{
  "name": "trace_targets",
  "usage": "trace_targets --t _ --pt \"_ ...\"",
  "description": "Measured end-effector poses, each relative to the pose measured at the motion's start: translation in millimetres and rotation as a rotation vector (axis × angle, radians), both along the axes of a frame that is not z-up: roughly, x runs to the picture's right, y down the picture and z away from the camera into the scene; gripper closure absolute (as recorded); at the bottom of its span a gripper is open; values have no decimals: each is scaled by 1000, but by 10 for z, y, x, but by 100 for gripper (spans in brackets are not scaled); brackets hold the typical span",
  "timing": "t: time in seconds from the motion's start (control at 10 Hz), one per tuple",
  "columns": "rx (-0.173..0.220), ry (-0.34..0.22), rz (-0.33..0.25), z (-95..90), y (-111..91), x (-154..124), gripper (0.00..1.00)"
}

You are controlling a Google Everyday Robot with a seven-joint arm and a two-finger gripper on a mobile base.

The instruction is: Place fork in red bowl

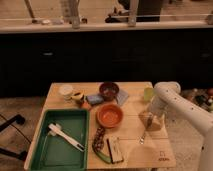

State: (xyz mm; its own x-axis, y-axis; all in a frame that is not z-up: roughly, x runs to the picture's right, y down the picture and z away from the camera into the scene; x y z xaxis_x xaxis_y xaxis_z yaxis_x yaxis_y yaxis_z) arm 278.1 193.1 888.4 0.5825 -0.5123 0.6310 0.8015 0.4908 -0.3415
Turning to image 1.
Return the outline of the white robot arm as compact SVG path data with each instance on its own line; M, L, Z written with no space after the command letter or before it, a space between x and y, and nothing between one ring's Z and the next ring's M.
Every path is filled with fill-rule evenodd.
M169 106L186 119L204 138L198 171L213 171L213 114L183 98L178 82L158 82L153 91L147 113L159 119Z

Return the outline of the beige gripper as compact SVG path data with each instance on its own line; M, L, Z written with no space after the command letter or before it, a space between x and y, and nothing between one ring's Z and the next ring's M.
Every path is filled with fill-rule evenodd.
M142 126L147 131L160 131L164 125L164 116L142 111L138 114Z

